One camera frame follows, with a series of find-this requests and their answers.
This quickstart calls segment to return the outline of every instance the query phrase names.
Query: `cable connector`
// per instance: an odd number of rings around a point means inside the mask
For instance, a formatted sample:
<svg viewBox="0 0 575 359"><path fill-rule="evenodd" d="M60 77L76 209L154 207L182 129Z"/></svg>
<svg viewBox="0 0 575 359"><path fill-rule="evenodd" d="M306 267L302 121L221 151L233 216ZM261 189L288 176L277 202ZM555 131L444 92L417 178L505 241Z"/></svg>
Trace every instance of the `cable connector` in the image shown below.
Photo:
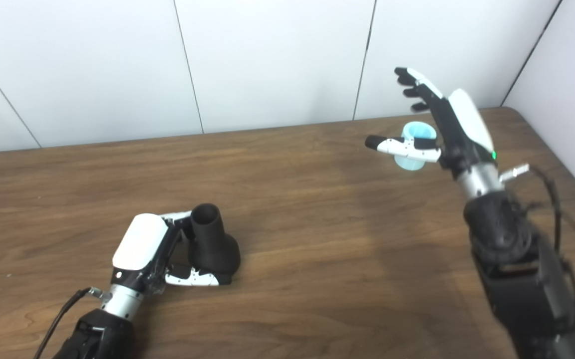
<svg viewBox="0 0 575 359"><path fill-rule="evenodd" d="M102 302L107 302L113 297L112 293L103 291L95 287L91 287L89 291L86 293L86 295L94 296L95 298L98 298Z"/></svg>
<svg viewBox="0 0 575 359"><path fill-rule="evenodd" d="M498 180L500 183L509 182L515 180L518 176L524 175L524 173L529 172L529 164L522 164L519 166L515 166L510 170L506 170L503 173L500 173L498 176Z"/></svg>

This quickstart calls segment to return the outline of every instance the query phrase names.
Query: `wooden table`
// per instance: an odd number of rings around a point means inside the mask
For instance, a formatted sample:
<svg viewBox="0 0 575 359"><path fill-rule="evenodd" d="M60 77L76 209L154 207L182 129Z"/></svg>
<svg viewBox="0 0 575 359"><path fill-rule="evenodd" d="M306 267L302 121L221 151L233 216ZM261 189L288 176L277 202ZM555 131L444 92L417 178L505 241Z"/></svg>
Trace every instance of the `wooden table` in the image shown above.
<svg viewBox="0 0 575 359"><path fill-rule="evenodd" d="M501 168L531 162L575 216L575 180L517 112L482 112ZM32 357L76 289L108 288L138 213L220 207L242 266L138 313L135 358L515 358L469 255L464 200L436 165L363 146L429 115L0 153L0 358ZM535 179L512 187L543 200ZM535 216L550 228L548 215ZM575 238L563 249L575 260ZM44 357L77 318L64 317Z"/></svg>

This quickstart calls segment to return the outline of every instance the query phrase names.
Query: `light blue cup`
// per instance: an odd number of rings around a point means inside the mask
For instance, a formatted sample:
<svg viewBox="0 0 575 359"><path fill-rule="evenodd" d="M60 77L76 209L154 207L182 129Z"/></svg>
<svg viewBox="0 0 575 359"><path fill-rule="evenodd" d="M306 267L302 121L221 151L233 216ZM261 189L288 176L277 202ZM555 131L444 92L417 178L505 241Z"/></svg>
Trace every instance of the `light blue cup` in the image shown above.
<svg viewBox="0 0 575 359"><path fill-rule="evenodd" d="M420 121L413 121L409 122L408 124L403 127L403 134L402 136L408 140L414 137L420 139L435 139L436 138L436 130L433 129L430 125L420 122ZM425 165L424 161L415 161L407 159L403 156L394 156L396 163L408 171L417 171L423 168Z"/></svg>

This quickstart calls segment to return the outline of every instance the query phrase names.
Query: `robotic hand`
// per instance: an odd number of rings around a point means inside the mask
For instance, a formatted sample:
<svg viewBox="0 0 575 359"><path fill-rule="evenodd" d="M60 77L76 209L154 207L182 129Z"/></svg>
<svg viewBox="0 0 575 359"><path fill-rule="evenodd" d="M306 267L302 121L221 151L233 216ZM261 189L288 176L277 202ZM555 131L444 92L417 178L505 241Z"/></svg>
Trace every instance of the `robotic hand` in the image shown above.
<svg viewBox="0 0 575 359"><path fill-rule="evenodd" d="M511 337L520 359L575 359L575 276L558 253L563 212L552 181L545 179L556 214L556 241L527 219L504 182L530 170L529 165L501 175L489 132L469 95L461 89L445 97L417 71L396 68L407 97L419 97L415 112L429 109L443 144L435 139L368 136L365 146L391 155L438 162L450 170L467 198L472 257L493 311ZM572 227L575 223L565 216ZM572 289L565 276L569 275Z"/></svg>
<svg viewBox="0 0 575 359"><path fill-rule="evenodd" d="M176 245L189 240L191 266L170 264ZM91 295L101 300L98 309L82 316L56 359L121 359L135 341L133 319L142 300L175 286L230 284L241 257L237 241L226 234L219 209L201 204L192 211L138 214L133 218L113 257L109 291L78 291L62 308L48 330L38 359L62 315L78 299Z"/></svg>

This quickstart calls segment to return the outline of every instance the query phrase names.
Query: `panel seam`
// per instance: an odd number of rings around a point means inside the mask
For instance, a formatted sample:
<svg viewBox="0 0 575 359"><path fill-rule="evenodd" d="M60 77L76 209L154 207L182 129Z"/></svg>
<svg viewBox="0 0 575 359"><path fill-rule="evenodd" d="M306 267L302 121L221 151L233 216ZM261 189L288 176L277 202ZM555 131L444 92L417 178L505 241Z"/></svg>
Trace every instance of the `panel seam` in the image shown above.
<svg viewBox="0 0 575 359"><path fill-rule="evenodd" d="M356 101L354 101L354 112L352 113L352 121L356 120L356 109L358 108L358 96L361 93L361 84L363 84L363 72L365 71L365 61L367 60L367 50L369 50L369 43L372 39L372 26L374 25L374 14L376 13L376 2L374 0L374 7L372 8L372 18L369 22L369 32L367 32L367 41L365 44L365 54L363 55L363 64L361 64L361 75L358 78L358 89L356 89Z"/></svg>
<svg viewBox="0 0 575 359"><path fill-rule="evenodd" d="M188 74L190 75L190 86L192 86L192 95L194 95L194 105L197 107L197 115L199 116L199 124L201 125L201 133L205 134L203 130L203 120L201 119L201 111L199 110L199 100L197 100L197 91L194 89L194 80L192 80L192 71L190 70L190 61L188 60L188 51L185 49L185 41L183 40L183 31L181 29L181 20L179 19L179 10L176 8L176 0L172 0L174 5L174 16L176 16L176 23L179 26L179 34L181 36L181 46L183 48L183 55L185 56L185 64L188 66Z"/></svg>
<svg viewBox="0 0 575 359"><path fill-rule="evenodd" d="M547 20L545 27L540 32L540 36L538 36L536 43L533 44L531 51L529 51L529 55L527 55L527 58L525 59L524 63L522 63L522 67L520 67L520 71L518 71L518 75L516 75L516 78L513 79L513 82L511 82L511 86L509 86L509 91L507 91L506 95L504 95L504 98L502 98L502 102L500 103L501 106L504 106L504 102L506 102L507 98L509 97L509 93L511 93L511 90L513 90L513 87L516 85L516 82L518 82L520 75L522 75L522 71L524 71L525 66L527 66L527 63L529 62L529 59L531 59L531 55L533 55L534 50L536 50L536 47L538 47L538 43L540 43L540 39L542 39L542 36L545 34L545 31L547 31L547 27L549 27L551 20L553 20L554 16L556 16L556 12L558 11L558 8L560 7L560 4L562 4L562 2L563 2L563 0L558 1L556 8L551 13L551 16L549 16L549 20Z"/></svg>
<svg viewBox="0 0 575 359"><path fill-rule="evenodd" d="M24 128L26 129L26 131L28 131L28 134L30 134L30 136L33 138L33 141L35 141L35 143L37 143L37 146L39 148L42 148L42 145L39 143L39 141L35 137L35 134L33 134L33 132L30 130L30 128L28 127L28 125L26 124L24 119L21 118L21 116L19 115L19 112L17 112L17 109L15 109L15 106L12 105L12 103L10 102L7 95L2 91L1 87L0 87L0 93L2 94L2 97L4 97L4 99L6 100L7 104L10 106L10 109L12 109L12 111L15 113L15 116L17 116L19 122L21 122L21 124L24 125Z"/></svg>

